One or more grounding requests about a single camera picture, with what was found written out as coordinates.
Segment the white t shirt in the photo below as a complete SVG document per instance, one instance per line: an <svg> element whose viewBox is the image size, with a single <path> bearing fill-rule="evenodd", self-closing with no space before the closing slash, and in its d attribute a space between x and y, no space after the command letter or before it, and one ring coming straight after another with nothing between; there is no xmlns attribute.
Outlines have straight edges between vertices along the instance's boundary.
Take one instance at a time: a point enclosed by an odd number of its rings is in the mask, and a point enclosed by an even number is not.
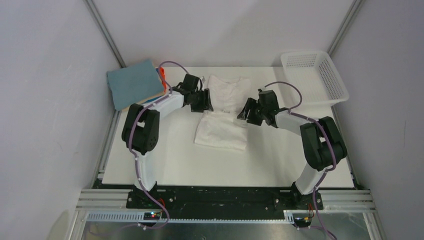
<svg viewBox="0 0 424 240"><path fill-rule="evenodd" d="M248 126L237 116L248 100L251 86L251 80L245 77L209 76L207 88L213 110L205 111L199 121L194 136L196 145L237 151L246 149Z"/></svg>

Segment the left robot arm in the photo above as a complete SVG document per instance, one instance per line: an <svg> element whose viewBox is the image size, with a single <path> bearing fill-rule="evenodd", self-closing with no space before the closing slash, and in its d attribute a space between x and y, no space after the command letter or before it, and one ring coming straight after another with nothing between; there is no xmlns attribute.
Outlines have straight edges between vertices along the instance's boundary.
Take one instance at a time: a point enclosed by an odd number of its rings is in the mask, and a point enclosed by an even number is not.
<svg viewBox="0 0 424 240"><path fill-rule="evenodd" d="M157 193L151 190L157 184L157 175L155 160L150 152L159 142L160 122L185 106L190 106L193 113L214 110L210 90L203 87L201 78L189 73L157 100L144 105L134 103L129 107L121 139L134 156L134 185L142 190L138 201L145 208L154 207L158 201Z"/></svg>

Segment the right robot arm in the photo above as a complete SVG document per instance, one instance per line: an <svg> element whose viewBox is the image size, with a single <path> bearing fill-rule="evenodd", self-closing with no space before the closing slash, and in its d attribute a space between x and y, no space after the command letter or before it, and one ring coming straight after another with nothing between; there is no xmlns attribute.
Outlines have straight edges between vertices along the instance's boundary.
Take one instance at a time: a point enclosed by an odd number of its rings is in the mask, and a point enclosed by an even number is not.
<svg viewBox="0 0 424 240"><path fill-rule="evenodd" d="M327 173L335 170L348 155L332 117L315 119L280 107L273 90L259 90L258 99L249 97L237 119L256 126L266 123L300 136L306 165L293 183L294 192L290 195L290 202L297 209L303 209L310 203L310 194L318 189Z"/></svg>

